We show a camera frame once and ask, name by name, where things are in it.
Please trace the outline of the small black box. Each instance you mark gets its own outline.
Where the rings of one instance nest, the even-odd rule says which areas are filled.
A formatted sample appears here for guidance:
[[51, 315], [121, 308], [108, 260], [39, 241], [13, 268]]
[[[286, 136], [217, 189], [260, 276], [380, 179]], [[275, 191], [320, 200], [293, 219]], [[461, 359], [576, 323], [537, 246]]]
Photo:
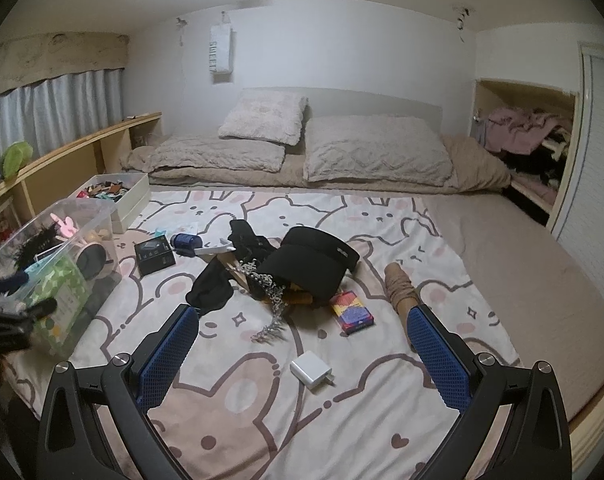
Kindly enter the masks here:
[[162, 271], [176, 264], [172, 247], [164, 235], [135, 244], [134, 252], [141, 276]]

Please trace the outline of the black cloth bag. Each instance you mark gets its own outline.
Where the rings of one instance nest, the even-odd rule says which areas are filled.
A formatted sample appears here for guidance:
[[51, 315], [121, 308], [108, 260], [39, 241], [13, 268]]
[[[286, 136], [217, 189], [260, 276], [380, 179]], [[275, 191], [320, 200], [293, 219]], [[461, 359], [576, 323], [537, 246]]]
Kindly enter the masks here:
[[212, 259], [193, 281], [186, 295], [189, 306], [195, 308], [200, 318], [223, 309], [233, 295], [231, 274], [221, 261]]

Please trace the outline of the small beige pillow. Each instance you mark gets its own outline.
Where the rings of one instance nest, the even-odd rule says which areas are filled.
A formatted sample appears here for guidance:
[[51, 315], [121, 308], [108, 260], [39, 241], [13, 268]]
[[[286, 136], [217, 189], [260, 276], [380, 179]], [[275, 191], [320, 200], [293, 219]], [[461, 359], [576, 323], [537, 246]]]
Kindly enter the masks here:
[[299, 143], [307, 96], [293, 91], [245, 89], [219, 126], [222, 139], [266, 141], [284, 146]]

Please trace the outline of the green plush toy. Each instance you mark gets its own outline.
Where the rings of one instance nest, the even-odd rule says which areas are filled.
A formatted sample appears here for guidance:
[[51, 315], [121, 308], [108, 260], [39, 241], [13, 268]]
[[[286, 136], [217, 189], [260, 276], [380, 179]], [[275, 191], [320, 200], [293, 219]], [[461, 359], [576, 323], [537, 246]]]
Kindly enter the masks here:
[[29, 142], [20, 141], [6, 149], [0, 161], [0, 170], [5, 180], [14, 178], [17, 173], [29, 164], [33, 157], [33, 148]]

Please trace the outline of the colourful card box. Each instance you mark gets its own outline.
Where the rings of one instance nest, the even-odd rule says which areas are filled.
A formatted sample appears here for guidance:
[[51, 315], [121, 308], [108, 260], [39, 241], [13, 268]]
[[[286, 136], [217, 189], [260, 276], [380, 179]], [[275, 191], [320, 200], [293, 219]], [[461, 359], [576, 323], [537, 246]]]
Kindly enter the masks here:
[[373, 315], [351, 290], [340, 292], [331, 299], [330, 304], [346, 336], [375, 324]]

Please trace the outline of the white box of clutter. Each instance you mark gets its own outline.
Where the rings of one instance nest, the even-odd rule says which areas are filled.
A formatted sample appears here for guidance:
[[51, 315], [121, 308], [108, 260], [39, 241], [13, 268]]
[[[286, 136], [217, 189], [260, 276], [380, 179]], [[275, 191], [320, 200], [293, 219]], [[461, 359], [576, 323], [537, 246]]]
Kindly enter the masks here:
[[113, 232], [126, 232], [150, 202], [150, 184], [146, 174], [97, 174], [77, 188], [72, 198], [91, 198], [107, 203], [111, 209]]

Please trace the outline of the silver tiara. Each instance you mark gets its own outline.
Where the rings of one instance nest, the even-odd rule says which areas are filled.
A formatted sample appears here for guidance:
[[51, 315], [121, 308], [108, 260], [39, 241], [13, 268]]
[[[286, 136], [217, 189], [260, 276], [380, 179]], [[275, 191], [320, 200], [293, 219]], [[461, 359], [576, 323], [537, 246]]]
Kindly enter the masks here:
[[285, 288], [278, 285], [271, 274], [259, 273], [255, 259], [240, 262], [237, 269], [244, 274], [251, 295], [270, 305], [270, 322], [253, 335], [252, 340], [259, 344], [270, 344], [275, 339], [281, 339], [289, 307], [283, 299]]

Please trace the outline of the clear plastic storage bin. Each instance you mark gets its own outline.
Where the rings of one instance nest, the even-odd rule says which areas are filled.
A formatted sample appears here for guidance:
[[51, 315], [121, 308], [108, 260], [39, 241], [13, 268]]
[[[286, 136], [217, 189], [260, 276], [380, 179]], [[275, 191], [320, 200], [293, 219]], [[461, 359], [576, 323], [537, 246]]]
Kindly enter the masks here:
[[67, 359], [102, 305], [119, 285], [112, 219], [116, 204], [65, 198], [44, 209], [0, 246], [0, 278], [29, 279], [0, 295], [1, 314], [25, 314], [51, 299], [55, 311], [34, 323], [38, 351]]

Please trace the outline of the wooden bedside shelf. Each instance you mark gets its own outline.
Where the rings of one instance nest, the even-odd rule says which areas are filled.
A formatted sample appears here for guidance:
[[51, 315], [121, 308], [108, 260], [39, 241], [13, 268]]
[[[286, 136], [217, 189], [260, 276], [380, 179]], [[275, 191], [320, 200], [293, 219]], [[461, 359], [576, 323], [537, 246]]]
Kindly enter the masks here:
[[125, 232], [150, 202], [146, 174], [126, 172], [123, 160], [131, 154], [135, 136], [159, 132], [161, 114], [150, 113], [63, 145], [24, 166], [15, 177], [0, 182], [0, 215], [23, 226], [57, 200], [74, 197], [95, 180], [121, 181], [130, 190], [116, 204], [113, 230]]

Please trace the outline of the large beige pillow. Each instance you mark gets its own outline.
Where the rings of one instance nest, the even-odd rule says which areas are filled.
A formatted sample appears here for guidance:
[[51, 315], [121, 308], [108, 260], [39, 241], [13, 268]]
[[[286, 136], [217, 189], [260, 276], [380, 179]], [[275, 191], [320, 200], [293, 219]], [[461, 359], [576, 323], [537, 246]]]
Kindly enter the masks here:
[[304, 179], [393, 181], [441, 188], [454, 180], [442, 137], [421, 118], [329, 116], [305, 130]]

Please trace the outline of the pile of clothes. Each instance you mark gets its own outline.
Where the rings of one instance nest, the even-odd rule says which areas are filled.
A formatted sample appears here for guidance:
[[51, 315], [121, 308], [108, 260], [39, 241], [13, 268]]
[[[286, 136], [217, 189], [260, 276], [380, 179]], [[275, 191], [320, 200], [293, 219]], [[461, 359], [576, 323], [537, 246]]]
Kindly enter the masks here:
[[572, 122], [541, 108], [498, 107], [483, 119], [480, 141], [509, 169], [512, 181], [551, 207], [572, 140]]

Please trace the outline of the folded beige quilt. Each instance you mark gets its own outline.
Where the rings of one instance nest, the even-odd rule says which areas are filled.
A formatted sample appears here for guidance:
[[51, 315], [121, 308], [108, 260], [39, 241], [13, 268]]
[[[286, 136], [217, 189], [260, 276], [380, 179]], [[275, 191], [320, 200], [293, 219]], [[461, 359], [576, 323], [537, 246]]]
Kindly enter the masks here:
[[177, 138], [162, 143], [148, 156], [146, 170], [195, 168], [278, 172], [284, 161], [285, 148], [266, 141]]

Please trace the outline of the plywood wooden block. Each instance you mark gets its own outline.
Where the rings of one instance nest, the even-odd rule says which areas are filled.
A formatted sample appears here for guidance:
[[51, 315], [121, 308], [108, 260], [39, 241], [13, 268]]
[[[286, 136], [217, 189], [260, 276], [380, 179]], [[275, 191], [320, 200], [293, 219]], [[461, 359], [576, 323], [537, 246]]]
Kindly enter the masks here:
[[240, 287], [247, 288], [247, 275], [245, 275], [243, 267], [231, 252], [214, 255], [212, 261], [224, 269], [223, 274], [229, 281], [234, 281]]

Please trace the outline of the white power adapter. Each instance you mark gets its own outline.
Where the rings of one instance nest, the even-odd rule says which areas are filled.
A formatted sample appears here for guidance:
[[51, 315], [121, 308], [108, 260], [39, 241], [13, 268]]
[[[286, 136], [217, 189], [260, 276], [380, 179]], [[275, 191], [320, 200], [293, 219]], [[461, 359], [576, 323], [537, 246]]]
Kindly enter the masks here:
[[332, 368], [312, 351], [306, 351], [290, 363], [292, 375], [308, 390], [314, 390], [322, 384], [332, 385]]

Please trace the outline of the blue round case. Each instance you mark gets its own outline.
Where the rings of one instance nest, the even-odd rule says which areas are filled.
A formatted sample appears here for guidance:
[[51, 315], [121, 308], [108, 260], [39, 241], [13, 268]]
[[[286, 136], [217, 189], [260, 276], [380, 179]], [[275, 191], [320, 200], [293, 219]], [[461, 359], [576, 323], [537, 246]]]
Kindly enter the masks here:
[[203, 246], [201, 237], [188, 233], [176, 233], [169, 240], [176, 254], [184, 257], [195, 257], [197, 250]]

